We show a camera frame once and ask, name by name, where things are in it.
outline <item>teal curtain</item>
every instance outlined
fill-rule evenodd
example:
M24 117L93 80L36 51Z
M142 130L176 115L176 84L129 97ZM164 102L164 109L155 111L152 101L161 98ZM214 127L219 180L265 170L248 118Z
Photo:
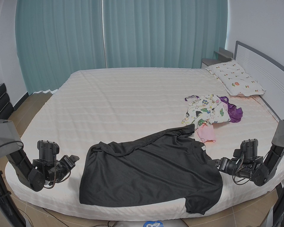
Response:
M227 0L103 0L106 62L200 68L225 47Z
M105 68L101 0L18 0L16 42L29 94Z

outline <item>blue logo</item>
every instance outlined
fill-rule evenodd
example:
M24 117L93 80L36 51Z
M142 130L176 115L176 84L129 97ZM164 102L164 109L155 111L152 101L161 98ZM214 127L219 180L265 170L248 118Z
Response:
M161 223L160 221L156 221L156 222L145 222L143 227L164 227L163 223Z

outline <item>wall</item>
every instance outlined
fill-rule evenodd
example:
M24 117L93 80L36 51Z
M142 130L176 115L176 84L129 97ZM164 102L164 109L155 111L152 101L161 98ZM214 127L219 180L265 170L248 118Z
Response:
M16 5L17 0L0 0L0 83L5 83L13 106L27 92L17 56Z
M243 42L284 65L284 1L228 0L226 49Z

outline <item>white bed sheet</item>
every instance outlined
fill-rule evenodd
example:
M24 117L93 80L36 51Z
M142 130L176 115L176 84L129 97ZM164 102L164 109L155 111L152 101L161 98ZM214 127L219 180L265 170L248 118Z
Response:
M79 203L79 185L90 146L103 141L125 142L167 128L181 127L189 95L228 96L224 87L205 69L112 68L73 73L36 114L22 136L30 160L38 158L38 140L55 141L62 155L77 155L80 160L70 178L52 190L34 192L22 185L8 163L5 174L15 194L22 200L66 215L101 220L165 220L200 217L189 214L185 199L136 207L99 207ZM230 97L242 107L239 123L214 126L217 142L207 142L212 159L232 158L242 140L257 138L258 154L265 155L277 121L256 97ZM197 133L192 137L199 140ZM211 215L238 203L256 198L279 184L284 173L283 160L275 177L262 187L253 182L237 186L232 177L221 173L223 191L219 202L206 212Z

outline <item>black t-shirt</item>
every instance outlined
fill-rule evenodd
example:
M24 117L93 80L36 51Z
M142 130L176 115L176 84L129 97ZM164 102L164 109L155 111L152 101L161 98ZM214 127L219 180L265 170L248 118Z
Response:
M188 213L204 214L222 193L222 177L194 125L132 141L92 146L80 184L80 203L130 207L185 198Z

